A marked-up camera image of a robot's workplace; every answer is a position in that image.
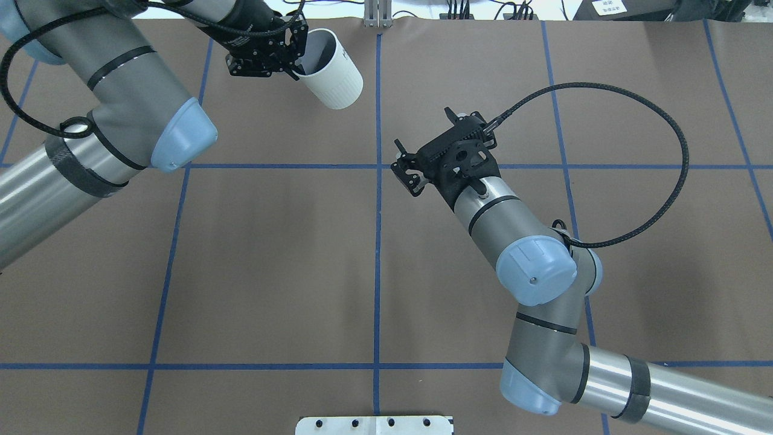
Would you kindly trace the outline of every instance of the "white mounting plate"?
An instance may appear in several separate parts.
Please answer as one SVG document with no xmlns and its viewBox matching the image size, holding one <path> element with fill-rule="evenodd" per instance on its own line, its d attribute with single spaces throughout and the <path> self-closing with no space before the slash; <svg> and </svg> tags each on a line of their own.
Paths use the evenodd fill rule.
<svg viewBox="0 0 773 435">
<path fill-rule="evenodd" d="M 453 435 L 453 421 L 450 416 L 305 417 L 295 435 Z"/>
</svg>

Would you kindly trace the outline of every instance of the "white sticker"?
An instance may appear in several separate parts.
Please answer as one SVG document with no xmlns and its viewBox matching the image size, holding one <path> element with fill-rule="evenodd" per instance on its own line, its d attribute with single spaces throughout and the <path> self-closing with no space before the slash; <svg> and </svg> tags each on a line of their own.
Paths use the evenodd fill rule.
<svg viewBox="0 0 773 435">
<path fill-rule="evenodd" d="M 623 0 L 597 0 L 593 2 L 593 7 L 596 8 L 596 13 L 599 15 L 622 14 L 628 11 Z"/>
</svg>

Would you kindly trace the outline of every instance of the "white cup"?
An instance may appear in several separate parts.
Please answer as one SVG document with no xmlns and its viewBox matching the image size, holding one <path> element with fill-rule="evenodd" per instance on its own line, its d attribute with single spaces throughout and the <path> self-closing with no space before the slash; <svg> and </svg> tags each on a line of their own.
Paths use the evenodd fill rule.
<svg viewBox="0 0 773 435">
<path fill-rule="evenodd" d="M 338 37 L 328 29 L 314 29 L 301 57 L 306 74 L 298 74 L 322 103 L 332 109 L 349 107 L 363 92 L 363 76 Z"/>
</svg>

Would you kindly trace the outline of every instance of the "black band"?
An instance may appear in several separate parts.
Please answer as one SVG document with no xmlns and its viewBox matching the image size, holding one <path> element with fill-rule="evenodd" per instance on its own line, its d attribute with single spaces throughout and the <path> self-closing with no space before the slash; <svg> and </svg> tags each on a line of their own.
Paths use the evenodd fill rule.
<svg viewBox="0 0 773 435">
<path fill-rule="evenodd" d="M 140 46 L 133 50 L 129 50 L 124 54 L 121 54 L 119 57 L 116 57 L 115 59 L 111 60 L 110 62 L 107 62 L 104 67 L 97 70 L 96 73 L 91 75 L 91 78 L 86 83 L 86 85 L 91 89 L 92 91 L 97 86 L 97 83 L 102 81 L 107 75 L 113 71 L 115 71 L 118 67 L 123 65 L 124 63 L 127 63 L 128 61 L 140 57 L 143 54 L 148 53 L 155 53 L 155 50 L 153 50 L 153 47 L 151 46 Z"/>
<path fill-rule="evenodd" d="M 580 378 L 580 386 L 577 387 L 577 394 L 574 395 L 574 399 L 570 403 L 580 402 L 583 393 L 585 393 L 585 387 L 587 387 L 587 374 L 591 370 L 591 350 L 587 348 L 585 344 L 582 344 L 582 377 Z"/>
<path fill-rule="evenodd" d="M 128 182 L 123 184 L 111 183 L 93 170 L 84 167 L 63 138 L 49 138 L 46 141 L 46 154 L 48 154 L 51 164 L 67 181 L 92 197 L 111 197 L 128 184 Z"/>
<path fill-rule="evenodd" d="M 647 363 L 636 358 L 628 358 L 631 364 L 631 392 L 628 394 L 628 402 L 622 412 L 613 419 L 620 419 L 627 423 L 638 423 L 649 407 L 650 391 L 652 383 L 649 378 Z"/>
<path fill-rule="evenodd" d="M 520 311 L 516 313 L 516 319 L 523 320 L 524 322 L 529 322 L 530 324 L 535 324 L 536 326 L 550 328 L 553 331 L 563 332 L 565 334 L 572 334 L 572 335 L 577 334 L 576 327 L 565 327 L 563 325 L 548 322 L 547 320 L 531 317 L 530 315 L 521 313 Z"/>
<path fill-rule="evenodd" d="M 133 170 L 141 171 L 147 168 L 147 166 L 132 162 L 127 156 L 121 154 L 121 152 L 118 151 L 118 149 L 115 148 L 115 146 L 113 146 L 113 144 L 104 136 L 104 133 L 99 129 L 97 123 L 94 121 L 94 116 L 91 114 L 91 112 L 86 114 L 86 118 L 88 118 L 88 120 L 91 121 L 91 124 L 94 126 L 94 134 L 96 135 L 97 139 L 102 142 L 102 146 L 107 151 L 110 151 L 110 154 L 112 154 L 116 159 L 119 159 L 124 165 L 129 166 Z"/>
<path fill-rule="evenodd" d="M 481 217 L 481 216 L 482 216 L 482 215 L 483 215 L 483 214 L 484 214 L 484 213 L 485 213 L 485 212 L 486 212 L 486 211 L 487 211 L 489 208 L 491 208 L 491 207 L 494 207 L 495 205 L 497 205 L 497 204 L 501 203 L 502 201 L 507 201 L 507 200 L 517 200 L 517 199 L 518 199 L 518 197 L 515 197 L 515 196 L 513 196 L 513 195 L 506 195 L 506 196 L 504 196 L 504 197 L 499 197 L 499 198 L 496 198 L 495 200 L 492 200 L 492 201 L 489 201 L 488 203 L 486 203 L 486 204 L 485 204 L 483 207 L 481 207 L 481 209 L 480 209 L 480 210 L 478 210 L 478 212 L 477 212 L 477 213 L 475 213 L 475 216 L 473 216 L 473 217 L 472 217 L 472 219 L 470 220 L 470 225 L 467 227 L 467 232 L 468 232 L 468 234 L 472 235 L 472 227 L 474 227 L 474 226 L 475 226 L 475 222 L 477 222 L 477 221 L 478 221 L 478 219 L 479 219 L 479 218 L 480 218 L 480 217 Z"/>
</svg>

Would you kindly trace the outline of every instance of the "blue joint cap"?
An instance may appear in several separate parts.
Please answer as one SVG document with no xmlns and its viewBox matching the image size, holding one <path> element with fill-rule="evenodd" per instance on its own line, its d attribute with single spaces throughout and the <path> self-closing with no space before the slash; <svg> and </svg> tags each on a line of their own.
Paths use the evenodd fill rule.
<svg viewBox="0 0 773 435">
<path fill-rule="evenodd" d="M 0 0 L 0 31 L 12 43 L 29 34 L 29 28 L 24 23 L 14 0 Z M 48 51 L 37 39 L 24 46 L 24 50 L 33 59 L 49 65 L 64 65 L 64 60 Z"/>
<path fill-rule="evenodd" d="M 534 385 L 523 373 L 505 359 L 502 366 L 502 380 L 499 390 L 508 402 L 520 409 L 543 416 L 552 416 L 558 412 L 561 402 Z"/>
<path fill-rule="evenodd" d="M 162 172 L 172 172 L 195 159 L 217 140 L 217 128 L 199 101 L 191 98 L 172 116 L 155 143 L 150 163 Z"/>
<path fill-rule="evenodd" d="M 598 290 L 598 287 L 601 285 L 601 279 L 604 278 L 604 266 L 601 265 L 601 259 L 598 258 L 598 255 L 596 255 L 595 252 L 593 252 L 593 249 L 588 249 L 588 252 L 591 253 L 593 263 L 596 266 L 596 280 L 593 281 L 593 286 L 591 286 L 591 289 L 585 293 L 585 296 L 590 296 L 591 294 L 595 293 L 596 290 Z"/>
<path fill-rule="evenodd" d="M 519 303 L 534 307 L 561 296 L 577 277 L 563 243 L 532 235 L 511 243 L 496 260 L 496 275 Z"/>
</svg>

